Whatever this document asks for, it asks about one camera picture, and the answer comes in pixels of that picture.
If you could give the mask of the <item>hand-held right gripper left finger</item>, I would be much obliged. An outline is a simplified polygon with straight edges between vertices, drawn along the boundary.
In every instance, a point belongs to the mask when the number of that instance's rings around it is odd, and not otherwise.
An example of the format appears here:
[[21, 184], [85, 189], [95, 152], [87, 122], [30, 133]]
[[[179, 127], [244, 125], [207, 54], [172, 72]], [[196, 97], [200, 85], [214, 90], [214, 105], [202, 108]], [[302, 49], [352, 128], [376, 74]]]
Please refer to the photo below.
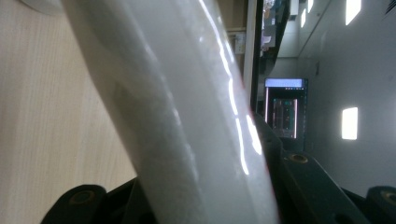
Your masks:
[[156, 217], [137, 178], [134, 179], [125, 208], [124, 224], [157, 224]]

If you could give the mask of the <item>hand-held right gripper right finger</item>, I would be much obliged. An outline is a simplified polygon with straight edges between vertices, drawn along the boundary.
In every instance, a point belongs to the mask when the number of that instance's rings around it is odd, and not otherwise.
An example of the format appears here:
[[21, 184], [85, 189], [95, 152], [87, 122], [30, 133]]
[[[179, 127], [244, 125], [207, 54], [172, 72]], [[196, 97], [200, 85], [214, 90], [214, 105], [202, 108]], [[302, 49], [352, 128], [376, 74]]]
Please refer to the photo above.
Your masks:
[[280, 153], [283, 144], [260, 114], [254, 113], [253, 118], [276, 196], [280, 223], [300, 224], [297, 209], [281, 178]]

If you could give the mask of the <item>red and white sugar bag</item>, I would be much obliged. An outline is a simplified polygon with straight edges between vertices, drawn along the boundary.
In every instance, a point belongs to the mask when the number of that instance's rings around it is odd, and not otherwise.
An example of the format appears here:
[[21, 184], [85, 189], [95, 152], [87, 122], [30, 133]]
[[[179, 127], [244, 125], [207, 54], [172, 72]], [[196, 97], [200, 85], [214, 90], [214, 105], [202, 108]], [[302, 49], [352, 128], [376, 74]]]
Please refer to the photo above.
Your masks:
[[159, 224], [278, 224], [216, 0], [62, 0]]

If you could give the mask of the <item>computer monitor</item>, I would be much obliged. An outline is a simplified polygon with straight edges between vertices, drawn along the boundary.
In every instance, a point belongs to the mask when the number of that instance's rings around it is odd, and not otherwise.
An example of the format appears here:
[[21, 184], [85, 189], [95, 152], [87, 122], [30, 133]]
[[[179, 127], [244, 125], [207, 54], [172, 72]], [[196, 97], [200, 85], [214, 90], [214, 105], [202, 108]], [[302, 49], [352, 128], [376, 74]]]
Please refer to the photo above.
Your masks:
[[264, 80], [264, 120], [278, 137], [304, 138], [307, 90], [306, 78], [268, 77]]

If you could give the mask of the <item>rectangular ceiling light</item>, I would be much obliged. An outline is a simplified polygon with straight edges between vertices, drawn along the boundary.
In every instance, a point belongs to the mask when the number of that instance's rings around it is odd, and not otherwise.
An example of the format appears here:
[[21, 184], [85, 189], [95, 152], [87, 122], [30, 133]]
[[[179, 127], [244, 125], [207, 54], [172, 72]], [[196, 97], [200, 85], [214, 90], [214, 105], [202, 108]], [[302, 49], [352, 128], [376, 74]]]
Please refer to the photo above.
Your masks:
[[306, 0], [306, 6], [301, 14], [301, 27], [304, 27], [307, 19], [307, 15], [310, 13], [315, 0]]
[[359, 109], [350, 107], [342, 111], [342, 138], [356, 140], [358, 137]]
[[361, 11], [361, 0], [346, 0], [345, 25], [349, 25]]

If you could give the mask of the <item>black upright post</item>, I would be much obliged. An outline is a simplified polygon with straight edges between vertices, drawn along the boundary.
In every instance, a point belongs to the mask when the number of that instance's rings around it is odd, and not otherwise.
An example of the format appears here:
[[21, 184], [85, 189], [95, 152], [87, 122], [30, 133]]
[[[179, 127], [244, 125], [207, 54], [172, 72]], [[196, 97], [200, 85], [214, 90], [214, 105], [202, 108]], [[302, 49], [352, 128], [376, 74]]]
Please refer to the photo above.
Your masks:
[[256, 0], [251, 89], [250, 89], [250, 107], [253, 112], [257, 111], [257, 104], [258, 104], [260, 52], [261, 52], [261, 42], [262, 42], [262, 14], [263, 14], [263, 0]]

